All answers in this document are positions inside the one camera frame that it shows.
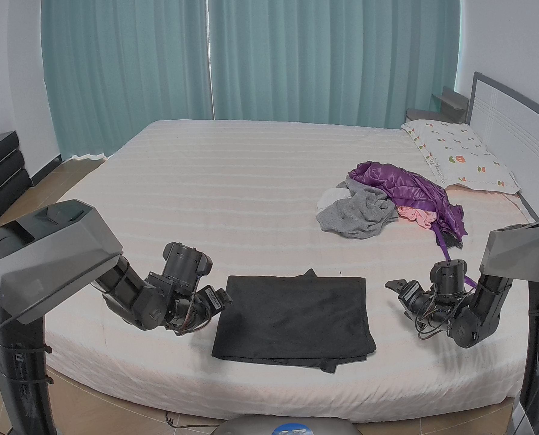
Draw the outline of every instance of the folded black shirt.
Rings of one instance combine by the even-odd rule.
[[[226,290],[233,304],[220,315],[215,358],[334,373],[376,350],[364,278],[231,275]]]

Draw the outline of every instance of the pink scrunchie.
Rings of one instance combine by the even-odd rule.
[[[398,215],[409,221],[416,221],[423,228],[431,228],[431,222],[437,220],[437,213],[434,211],[424,211],[411,207],[397,207]]]

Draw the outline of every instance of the headboard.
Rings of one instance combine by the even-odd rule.
[[[539,221],[539,105],[476,72],[467,122],[512,171],[521,199]]]

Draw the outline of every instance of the floor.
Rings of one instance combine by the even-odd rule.
[[[0,225],[37,208],[55,203],[86,174],[95,170],[101,160],[71,160],[60,165],[37,186],[30,188],[0,218]],[[50,399],[56,425],[64,435],[199,435],[211,433],[212,427],[172,429],[164,421],[164,411],[119,400],[73,381],[53,369]],[[512,409],[512,399],[475,410],[395,422],[357,424],[366,435],[502,435]],[[222,421],[184,414],[170,415],[176,425],[219,424]],[[0,397],[0,431],[10,428]]]

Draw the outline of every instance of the white pillow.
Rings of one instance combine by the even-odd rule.
[[[415,120],[402,125],[427,160],[437,183],[515,194],[512,174],[467,124]]]

